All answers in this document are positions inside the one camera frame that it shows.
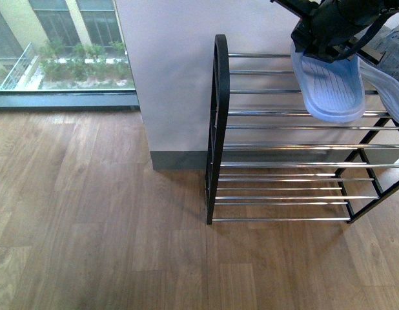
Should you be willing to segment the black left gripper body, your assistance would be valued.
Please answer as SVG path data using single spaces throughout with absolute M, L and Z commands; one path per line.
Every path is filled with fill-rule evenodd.
M 379 63 L 383 55 L 367 44 L 387 20 L 399 13 L 399 1 L 278 1 L 300 20 L 291 38 L 297 52 L 326 63 L 357 55 Z

